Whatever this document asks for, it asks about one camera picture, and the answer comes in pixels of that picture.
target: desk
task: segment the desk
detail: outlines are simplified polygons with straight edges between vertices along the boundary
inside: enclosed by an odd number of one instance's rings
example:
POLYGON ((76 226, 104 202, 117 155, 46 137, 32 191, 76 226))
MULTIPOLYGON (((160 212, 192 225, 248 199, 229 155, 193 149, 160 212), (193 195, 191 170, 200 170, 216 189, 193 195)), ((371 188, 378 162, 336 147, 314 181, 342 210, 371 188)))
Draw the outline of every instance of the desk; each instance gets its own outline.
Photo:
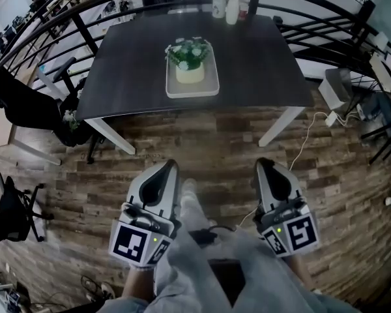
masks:
POLYGON ((76 118, 135 154, 134 147, 102 118, 191 108, 288 107, 259 141, 264 147, 313 104, 300 67, 269 17, 252 16, 228 25, 210 13, 168 14, 109 28, 87 77, 76 118), (196 36, 212 44, 220 92, 214 97, 169 98, 164 50, 176 38, 196 36))
MULTIPOLYGON (((31 67, 21 73, 17 79, 23 82, 25 85, 31 85, 36 76, 37 67, 31 67)), ((16 126, 9 122, 6 118, 4 109, 0 109, 0 147, 6 145, 14 145, 32 155, 35 155, 38 158, 41 158, 45 161, 51 162, 52 164, 60 165, 61 160, 53 156, 47 155, 46 153, 40 152, 32 147, 22 143, 21 141, 15 138, 16 126)), ((14 164, 17 166, 17 162, 3 157, 0 155, 0 160, 14 164)))

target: white flower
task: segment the white flower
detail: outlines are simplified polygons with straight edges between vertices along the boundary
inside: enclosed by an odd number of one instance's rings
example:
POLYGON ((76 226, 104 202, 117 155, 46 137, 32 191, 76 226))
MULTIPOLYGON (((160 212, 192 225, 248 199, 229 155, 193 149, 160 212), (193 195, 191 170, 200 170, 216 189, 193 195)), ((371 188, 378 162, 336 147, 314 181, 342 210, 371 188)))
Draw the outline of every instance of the white flower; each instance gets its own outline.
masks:
POLYGON ((188 63, 186 61, 181 61, 179 64, 178 64, 178 68, 180 70, 188 70, 188 63))
POLYGON ((196 57, 198 57, 199 55, 201 55, 201 50, 200 50, 200 49, 197 49, 197 48, 194 48, 194 49, 192 50, 192 53, 193 53, 196 57))
POLYGON ((72 111, 65 110, 63 121, 65 121, 65 122, 73 122, 73 121, 75 121, 74 114, 72 113, 72 111))

